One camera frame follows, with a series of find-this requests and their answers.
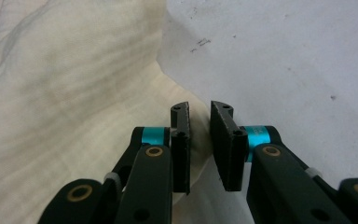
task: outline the white surface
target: white surface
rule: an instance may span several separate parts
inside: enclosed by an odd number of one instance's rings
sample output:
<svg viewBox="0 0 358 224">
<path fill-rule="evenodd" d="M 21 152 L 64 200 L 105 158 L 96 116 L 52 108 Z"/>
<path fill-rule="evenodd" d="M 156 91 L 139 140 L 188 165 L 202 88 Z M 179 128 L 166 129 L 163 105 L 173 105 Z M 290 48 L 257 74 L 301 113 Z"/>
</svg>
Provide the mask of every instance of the white surface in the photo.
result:
<svg viewBox="0 0 358 224">
<path fill-rule="evenodd" d="M 358 177 L 358 1 L 168 1 L 158 62 L 238 124 L 274 125 L 332 187 Z M 177 223 L 249 220 L 246 193 L 218 178 L 213 161 Z"/>
</svg>

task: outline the screw hole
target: screw hole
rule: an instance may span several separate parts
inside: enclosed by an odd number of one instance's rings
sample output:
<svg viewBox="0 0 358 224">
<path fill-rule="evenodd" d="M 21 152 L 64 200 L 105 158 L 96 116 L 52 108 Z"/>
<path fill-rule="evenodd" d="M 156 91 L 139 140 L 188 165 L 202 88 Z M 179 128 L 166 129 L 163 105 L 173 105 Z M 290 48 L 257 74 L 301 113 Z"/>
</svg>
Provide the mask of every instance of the screw hole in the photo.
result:
<svg viewBox="0 0 358 224">
<path fill-rule="evenodd" d="M 141 222 L 148 220 L 150 214 L 149 211 L 147 211 L 146 209 L 138 209 L 133 213 L 133 217 L 135 218 L 135 220 Z"/>
<path fill-rule="evenodd" d="M 275 147 L 263 147 L 263 152 L 273 157 L 281 156 L 280 150 Z"/>
<path fill-rule="evenodd" d="M 149 157 L 158 157 L 162 152 L 163 150 L 161 147 L 150 147 L 146 150 L 146 155 Z"/>
<path fill-rule="evenodd" d="M 310 210 L 310 213 L 320 221 L 328 221 L 328 220 L 330 220 L 330 216 L 327 215 L 327 213 L 325 213 L 324 210 L 312 209 L 312 210 Z"/>
<path fill-rule="evenodd" d="M 92 187 L 90 185 L 79 185 L 68 192 L 66 199 L 71 203 L 77 203 L 87 199 L 91 193 Z"/>
</svg>

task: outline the white fabric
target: white fabric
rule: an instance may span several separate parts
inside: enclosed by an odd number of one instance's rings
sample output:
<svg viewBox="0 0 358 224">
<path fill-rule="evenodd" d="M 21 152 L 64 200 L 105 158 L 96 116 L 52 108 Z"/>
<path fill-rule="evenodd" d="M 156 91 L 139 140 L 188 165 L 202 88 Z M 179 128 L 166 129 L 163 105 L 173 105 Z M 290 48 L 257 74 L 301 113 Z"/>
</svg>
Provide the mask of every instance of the white fabric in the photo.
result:
<svg viewBox="0 0 358 224">
<path fill-rule="evenodd" d="M 169 126 L 183 101 L 198 178 L 208 110 L 160 71 L 164 11 L 160 0 L 0 0 L 0 223 L 36 223 L 64 184 L 102 181 L 135 126 Z"/>
</svg>

